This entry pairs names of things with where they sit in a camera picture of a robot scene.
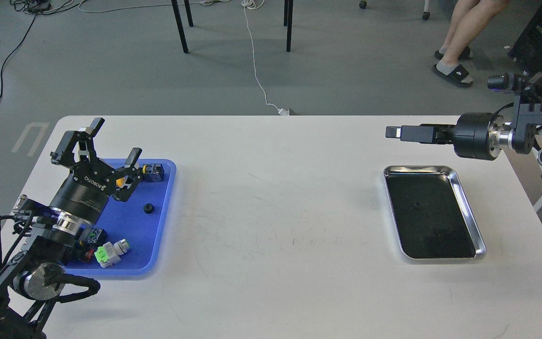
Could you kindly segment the black Robotiq image left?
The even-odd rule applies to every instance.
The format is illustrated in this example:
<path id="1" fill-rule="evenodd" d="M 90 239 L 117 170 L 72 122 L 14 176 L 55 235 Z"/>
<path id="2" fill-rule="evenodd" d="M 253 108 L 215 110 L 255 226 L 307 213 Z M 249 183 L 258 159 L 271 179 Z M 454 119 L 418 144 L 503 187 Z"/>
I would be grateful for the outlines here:
<path id="1" fill-rule="evenodd" d="M 112 168 L 101 159 L 91 161 L 96 158 L 93 138 L 104 122 L 104 118 L 94 118 L 86 128 L 66 131 L 50 153 L 52 164 L 71 165 L 50 207 L 89 225 L 98 222 L 111 198 L 127 202 L 142 181 L 142 172 L 136 167 L 142 148 L 133 148 L 122 168 Z M 117 179 L 124 182 L 116 187 Z"/>

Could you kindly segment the black Robotiq image right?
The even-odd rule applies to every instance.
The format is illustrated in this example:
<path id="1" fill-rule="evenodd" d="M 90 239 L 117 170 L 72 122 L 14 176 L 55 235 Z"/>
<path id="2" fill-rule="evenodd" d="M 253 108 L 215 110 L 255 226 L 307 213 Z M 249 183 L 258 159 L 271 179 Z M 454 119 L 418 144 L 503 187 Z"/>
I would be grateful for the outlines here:
<path id="1" fill-rule="evenodd" d="M 504 124 L 504 118 L 496 113 L 465 113 L 455 125 L 389 125 L 385 137 L 421 144 L 453 145 L 459 157 L 492 161 L 501 152 L 496 135 Z"/>

